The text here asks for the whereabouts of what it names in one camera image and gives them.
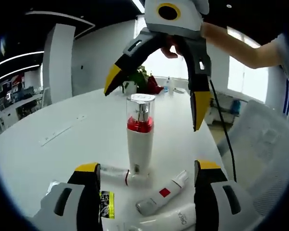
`ceiling light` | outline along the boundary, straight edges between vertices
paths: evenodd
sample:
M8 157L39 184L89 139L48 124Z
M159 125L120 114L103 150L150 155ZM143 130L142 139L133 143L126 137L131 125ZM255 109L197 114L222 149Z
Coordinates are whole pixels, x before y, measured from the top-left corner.
M16 70L16 71L12 71L12 72L4 75L4 76L1 76L0 79L3 79L4 77L7 77L7 76L9 76L9 75L11 75L11 74L14 74L14 73L16 73L16 72L18 72L18 71L26 70L26 69L33 68L33 67L37 67L37 66L39 66L39 65L28 66L28 67L21 68L21 69Z
M139 11L141 13L145 12L145 8L144 8L144 6L141 4L141 2L139 0L132 0L132 1L135 4L135 6L137 6L137 8L139 9Z
M19 58L19 57L23 57L23 56L31 55L31 54L41 54L41 53L44 53L44 51L37 51L37 52L31 52L31 53L26 53L26 54L20 54L20 55L14 56L14 57L12 57L12 58L3 60L2 62L0 62L0 65L3 64L3 63L8 62L8 61L10 61L10 60L17 59L17 58Z

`gray cloth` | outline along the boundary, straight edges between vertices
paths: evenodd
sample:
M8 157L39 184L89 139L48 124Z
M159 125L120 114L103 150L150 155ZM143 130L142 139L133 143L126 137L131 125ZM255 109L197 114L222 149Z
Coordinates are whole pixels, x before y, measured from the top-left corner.
M289 46L286 42L286 38L283 34L278 35L276 39L274 39L272 42L274 42L277 45L277 50L282 58L282 66L284 69L284 72L286 73L288 79L289 79Z

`window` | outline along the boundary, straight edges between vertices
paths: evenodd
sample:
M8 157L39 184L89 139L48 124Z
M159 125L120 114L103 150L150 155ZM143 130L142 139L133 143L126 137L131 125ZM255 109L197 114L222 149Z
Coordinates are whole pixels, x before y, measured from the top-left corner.
M253 48L260 45L246 35L228 28L228 34L245 42ZM265 102L268 88L268 68L251 69L233 57L229 61L228 89Z
M135 24L134 38L146 27L144 16L139 16ZM187 66L183 57L168 59L160 49L152 53L143 64L149 74L158 77L174 77L188 79Z

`red bottle label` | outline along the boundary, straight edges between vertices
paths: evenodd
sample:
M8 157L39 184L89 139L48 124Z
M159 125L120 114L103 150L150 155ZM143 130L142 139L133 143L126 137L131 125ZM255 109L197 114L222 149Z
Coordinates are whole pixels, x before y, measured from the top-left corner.
M153 118L149 117L148 121L137 121L130 117L127 121L127 128L140 133L149 133L153 128Z

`white pillar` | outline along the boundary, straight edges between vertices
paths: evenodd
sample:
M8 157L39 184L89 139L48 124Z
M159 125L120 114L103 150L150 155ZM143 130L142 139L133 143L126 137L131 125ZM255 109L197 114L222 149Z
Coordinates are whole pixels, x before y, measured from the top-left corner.
M43 85L50 88L45 95L47 104L72 97L74 33L74 26L56 24L47 36L43 56Z

